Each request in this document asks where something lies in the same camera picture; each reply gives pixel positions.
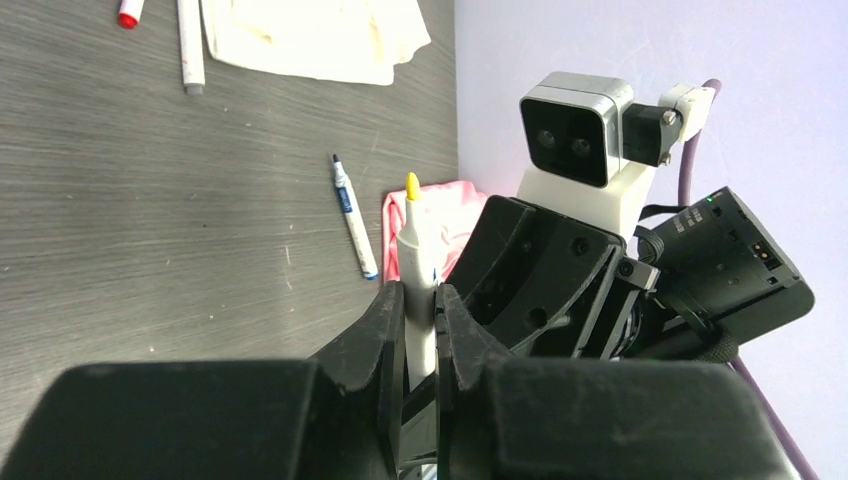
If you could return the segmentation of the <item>white pen yellow end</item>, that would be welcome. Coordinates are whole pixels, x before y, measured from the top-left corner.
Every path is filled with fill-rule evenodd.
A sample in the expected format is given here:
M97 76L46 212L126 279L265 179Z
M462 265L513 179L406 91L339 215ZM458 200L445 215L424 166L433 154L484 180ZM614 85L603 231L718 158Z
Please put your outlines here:
M415 389L432 374L436 365L434 320L435 291L441 261L437 240L421 205L422 189L417 175L407 175L406 224L396 237L400 281L404 289L405 350L409 385Z

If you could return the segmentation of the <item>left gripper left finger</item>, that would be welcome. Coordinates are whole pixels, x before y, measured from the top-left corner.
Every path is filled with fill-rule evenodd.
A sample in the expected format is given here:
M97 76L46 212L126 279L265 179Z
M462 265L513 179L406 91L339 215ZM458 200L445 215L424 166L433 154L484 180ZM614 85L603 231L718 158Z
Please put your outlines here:
M5 479L394 479L404 294L306 359L100 363L63 372Z

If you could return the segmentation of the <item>white acrylic marker grey tip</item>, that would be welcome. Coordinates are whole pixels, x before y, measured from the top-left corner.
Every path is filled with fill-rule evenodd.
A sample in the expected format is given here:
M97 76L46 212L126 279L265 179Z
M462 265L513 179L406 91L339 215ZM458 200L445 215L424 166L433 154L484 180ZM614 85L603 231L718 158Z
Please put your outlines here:
M177 0L182 83L189 96L203 94L204 51L199 0Z

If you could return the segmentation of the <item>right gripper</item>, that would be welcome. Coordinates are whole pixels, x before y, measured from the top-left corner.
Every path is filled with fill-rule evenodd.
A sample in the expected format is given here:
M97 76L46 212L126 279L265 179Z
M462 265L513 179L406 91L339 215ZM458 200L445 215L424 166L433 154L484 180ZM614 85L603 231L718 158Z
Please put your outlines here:
M638 329L660 270L617 234L511 197L490 197L447 282L521 356L609 360Z

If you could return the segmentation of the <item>white red marker pen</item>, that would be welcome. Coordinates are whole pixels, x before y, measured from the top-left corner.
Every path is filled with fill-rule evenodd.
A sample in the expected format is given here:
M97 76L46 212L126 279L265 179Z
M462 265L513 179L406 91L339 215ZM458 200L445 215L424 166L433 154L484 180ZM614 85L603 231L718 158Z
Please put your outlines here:
M122 0L119 6L117 21L124 29L135 29L141 19L145 0Z

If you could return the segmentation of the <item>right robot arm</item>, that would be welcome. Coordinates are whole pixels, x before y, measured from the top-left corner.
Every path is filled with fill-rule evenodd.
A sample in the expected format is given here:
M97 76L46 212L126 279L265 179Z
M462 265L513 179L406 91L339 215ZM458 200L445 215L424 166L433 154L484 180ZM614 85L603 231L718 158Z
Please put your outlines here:
M538 357L724 363L812 310L799 269L731 189L642 210L658 214L630 257L618 234L493 196L447 281L500 343Z

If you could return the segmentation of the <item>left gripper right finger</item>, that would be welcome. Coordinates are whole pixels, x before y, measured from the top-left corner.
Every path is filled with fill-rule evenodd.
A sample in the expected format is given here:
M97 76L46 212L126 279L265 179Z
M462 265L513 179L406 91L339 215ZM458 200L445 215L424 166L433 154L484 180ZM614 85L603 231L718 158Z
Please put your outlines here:
M746 383L700 362L528 358L435 295L442 479L791 479Z

